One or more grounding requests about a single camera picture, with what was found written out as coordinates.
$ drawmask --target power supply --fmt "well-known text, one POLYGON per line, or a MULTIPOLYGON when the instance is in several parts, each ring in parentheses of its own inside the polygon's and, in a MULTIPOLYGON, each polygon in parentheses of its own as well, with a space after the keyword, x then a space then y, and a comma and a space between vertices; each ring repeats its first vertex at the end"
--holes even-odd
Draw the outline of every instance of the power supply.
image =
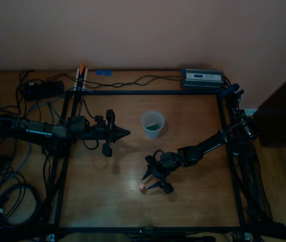
POLYGON ((182 89, 218 90, 224 86, 222 71, 185 69, 182 89))

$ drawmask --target black metal frame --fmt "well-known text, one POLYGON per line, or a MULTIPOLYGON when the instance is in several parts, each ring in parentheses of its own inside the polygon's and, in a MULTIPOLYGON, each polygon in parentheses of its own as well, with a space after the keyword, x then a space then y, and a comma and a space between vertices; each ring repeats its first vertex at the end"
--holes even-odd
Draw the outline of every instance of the black metal frame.
MULTIPOLYGON (((77 105, 83 95, 216 95, 216 92, 213 91, 96 91, 96 92, 84 92, 81 90, 68 91, 64 97, 63 109, 61 117, 66 119, 66 113, 68 108, 69 99, 71 96, 74 96, 73 107, 71 112, 71 117, 76 115, 77 105)), ((222 128, 227 126, 226 117, 224 113, 224 108, 221 99, 217 97, 217 104, 221 119, 222 128)), ((233 120, 233 114, 231 110, 229 111, 230 119, 233 120)), ((275 223, 272 220, 268 219, 260 222, 251 222, 246 223, 245 215, 243 210, 243 205, 241 201, 241 191, 246 194, 247 202, 250 204, 252 198, 248 196, 247 189, 242 186, 240 183, 240 178, 238 177, 236 166, 233 160, 233 154, 231 147, 226 145, 227 157, 229 168, 232 177, 232 184, 234 189, 234 195, 237 206, 237 213, 239 217, 240 226, 239 227, 75 227, 75 228, 62 228, 59 227, 62 203, 63 203, 63 194, 65 187, 65 180, 67 175, 68 168, 68 159, 70 155, 70 144, 63 143, 60 139, 57 138, 55 143, 55 150, 58 150, 61 153, 55 153, 53 157, 53 165, 50 174, 50 179, 48 181, 48 190, 51 191, 47 194, 45 202, 50 203, 55 193, 58 192, 57 202, 54 213, 53 224, 49 225, 39 225, 32 227, 20 227, 14 229, 3 229, 0 230, 0 241, 3 239, 5 241, 18 241, 26 238, 40 237, 44 240, 44 236, 48 234, 54 234, 55 241, 66 236, 70 233, 75 232, 100 232, 100 233, 126 233, 140 235, 142 238, 146 236, 186 236, 192 233, 199 232, 214 232, 214 233, 228 233, 230 231, 239 231, 240 234, 245 232, 251 233, 256 236, 270 236, 275 238, 286 239, 286 226, 275 223), (62 170, 59 178, 56 181, 56 173, 58 168, 59 157, 63 157, 62 170)), ((49 221, 50 208, 47 209, 44 219, 46 222, 49 221)))

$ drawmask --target green object in cup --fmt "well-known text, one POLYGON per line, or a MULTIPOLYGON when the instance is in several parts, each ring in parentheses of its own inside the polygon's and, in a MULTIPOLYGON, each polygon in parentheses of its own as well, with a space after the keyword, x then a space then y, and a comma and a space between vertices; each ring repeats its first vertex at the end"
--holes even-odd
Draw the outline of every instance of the green object in cup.
POLYGON ((158 130, 160 127, 158 125, 151 125, 146 127, 147 130, 155 131, 158 130))

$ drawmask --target dark wooden cabinet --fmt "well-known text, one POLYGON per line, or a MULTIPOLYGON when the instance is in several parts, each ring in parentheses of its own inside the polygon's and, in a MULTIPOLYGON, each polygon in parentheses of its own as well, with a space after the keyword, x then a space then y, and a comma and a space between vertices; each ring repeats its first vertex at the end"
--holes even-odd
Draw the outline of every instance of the dark wooden cabinet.
POLYGON ((254 113, 262 146, 286 146, 286 82, 254 113))

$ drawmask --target clear plastic cup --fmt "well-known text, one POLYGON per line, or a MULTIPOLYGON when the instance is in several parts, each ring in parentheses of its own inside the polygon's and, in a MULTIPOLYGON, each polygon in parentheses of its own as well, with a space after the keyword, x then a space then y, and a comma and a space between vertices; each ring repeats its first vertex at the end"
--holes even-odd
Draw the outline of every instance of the clear plastic cup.
POLYGON ((157 111, 148 111, 141 117, 141 124, 149 138, 157 138, 165 123, 162 114, 157 111))

